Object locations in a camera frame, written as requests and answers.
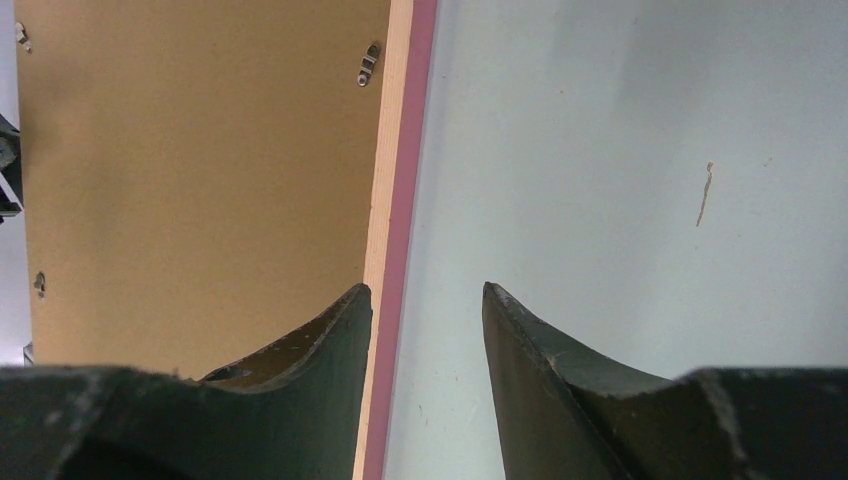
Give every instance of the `brown board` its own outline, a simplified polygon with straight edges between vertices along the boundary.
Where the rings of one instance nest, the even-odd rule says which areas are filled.
[[[27,0],[38,363],[200,376],[362,280],[389,0]]]

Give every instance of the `brown wooden panel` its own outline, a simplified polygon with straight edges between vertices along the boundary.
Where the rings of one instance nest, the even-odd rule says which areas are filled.
[[[39,363],[199,375],[361,281],[388,9],[17,2]]]

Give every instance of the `pink strip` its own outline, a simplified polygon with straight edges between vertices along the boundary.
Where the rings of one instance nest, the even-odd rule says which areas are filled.
[[[364,480],[382,479],[386,459],[392,384],[395,378],[398,331],[406,281],[406,260],[412,230],[415,181],[424,127],[427,77],[430,73],[430,54],[433,51],[433,30],[436,27],[436,3],[437,0],[415,0],[412,10],[392,211],[389,217],[386,270],[383,277],[383,303],[380,306],[380,333],[377,337],[374,361]]]

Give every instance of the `brown scratch mark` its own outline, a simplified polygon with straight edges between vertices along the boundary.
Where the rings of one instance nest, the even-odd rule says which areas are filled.
[[[704,185],[704,198],[701,200],[701,213],[698,214],[696,227],[701,226],[701,219],[704,218],[704,208],[707,206],[707,195],[710,193],[710,184],[713,183],[713,162],[707,164],[707,184]]]

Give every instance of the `white surface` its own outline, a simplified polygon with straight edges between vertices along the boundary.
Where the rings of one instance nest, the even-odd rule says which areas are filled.
[[[655,374],[848,363],[846,18],[440,2],[386,478],[503,477],[486,280]]]
[[[0,113],[13,125],[18,115],[13,0],[0,0]],[[6,179],[0,188],[14,198]],[[0,364],[23,364],[23,347],[32,340],[24,215],[0,225]]]

